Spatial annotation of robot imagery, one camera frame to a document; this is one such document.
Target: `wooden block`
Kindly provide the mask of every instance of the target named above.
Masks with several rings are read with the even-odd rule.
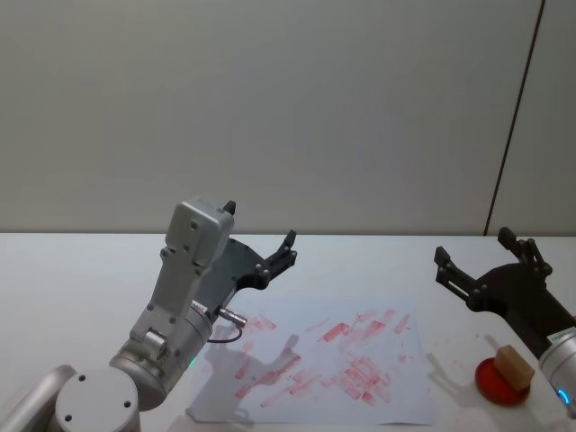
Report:
[[[527,388],[534,376],[532,366],[510,345],[498,349],[494,367],[517,392]]]

